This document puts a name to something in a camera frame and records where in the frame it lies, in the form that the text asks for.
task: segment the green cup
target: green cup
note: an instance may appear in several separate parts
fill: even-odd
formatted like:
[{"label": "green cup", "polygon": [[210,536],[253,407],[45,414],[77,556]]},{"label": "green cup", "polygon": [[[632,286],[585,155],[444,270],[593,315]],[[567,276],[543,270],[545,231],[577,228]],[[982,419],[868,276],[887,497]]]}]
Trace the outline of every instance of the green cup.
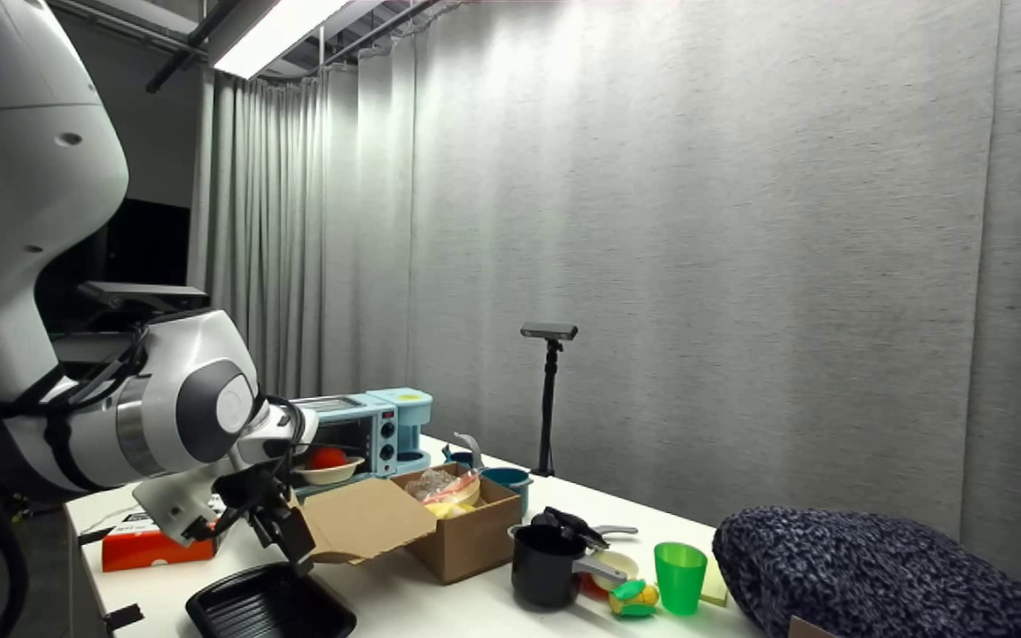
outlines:
[{"label": "green cup", "polygon": [[659,584],[665,610],[674,618],[694,618],[705,572],[708,572],[708,556],[704,549],[689,543],[659,543],[656,584]]}]

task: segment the blue cushion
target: blue cushion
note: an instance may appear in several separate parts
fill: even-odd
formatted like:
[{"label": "blue cushion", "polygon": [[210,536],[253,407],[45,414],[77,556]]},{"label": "blue cushion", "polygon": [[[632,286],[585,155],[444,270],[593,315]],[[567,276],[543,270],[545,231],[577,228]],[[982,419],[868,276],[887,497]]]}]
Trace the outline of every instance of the blue cushion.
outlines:
[{"label": "blue cushion", "polygon": [[1021,584],[955,538],[854,512],[744,512],[717,528],[737,608],[788,636],[1021,636]]}]

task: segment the black cooking pot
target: black cooking pot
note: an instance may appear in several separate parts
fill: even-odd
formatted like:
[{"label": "black cooking pot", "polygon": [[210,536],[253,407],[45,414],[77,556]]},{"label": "black cooking pot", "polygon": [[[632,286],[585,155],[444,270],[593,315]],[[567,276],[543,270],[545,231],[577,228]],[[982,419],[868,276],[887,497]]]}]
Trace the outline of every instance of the black cooking pot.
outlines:
[{"label": "black cooking pot", "polygon": [[585,556],[585,538],[552,524],[513,528],[512,584],[523,608],[561,610],[577,599],[577,573],[602,573],[623,580],[623,572],[610,572]]}]

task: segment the cardboard box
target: cardboard box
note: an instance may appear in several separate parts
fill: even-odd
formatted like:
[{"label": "cardboard box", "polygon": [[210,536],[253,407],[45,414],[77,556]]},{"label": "cardboard box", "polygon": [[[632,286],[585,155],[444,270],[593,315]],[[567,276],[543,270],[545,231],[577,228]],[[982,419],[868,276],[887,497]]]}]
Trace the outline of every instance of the cardboard box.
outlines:
[{"label": "cardboard box", "polygon": [[408,552],[432,572],[441,580],[463,580],[479,572],[512,563],[512,536],[506,528],[517,524],[517,493],[503,488],[502,482],[483,479],[479,504],[470,513],[437,520],[437,532],[411,543]]},{"label": "cardboard box", "polygon": [[315,493],[298,512],[304,524],[284,536],[315,563],[367,563],[437,532],[437,519],[386,479]]}]

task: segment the black basket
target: black basket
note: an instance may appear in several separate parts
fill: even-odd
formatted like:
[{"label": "black basket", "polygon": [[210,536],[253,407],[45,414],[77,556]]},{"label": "black basket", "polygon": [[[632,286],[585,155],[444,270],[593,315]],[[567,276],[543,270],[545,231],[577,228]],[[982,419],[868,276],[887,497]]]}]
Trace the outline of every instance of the black basket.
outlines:
[{"label": "black basket", "polygon": [[269,563],[199,588],[187,618],[205,638],[346,638],[359,618],[324,584]]}]

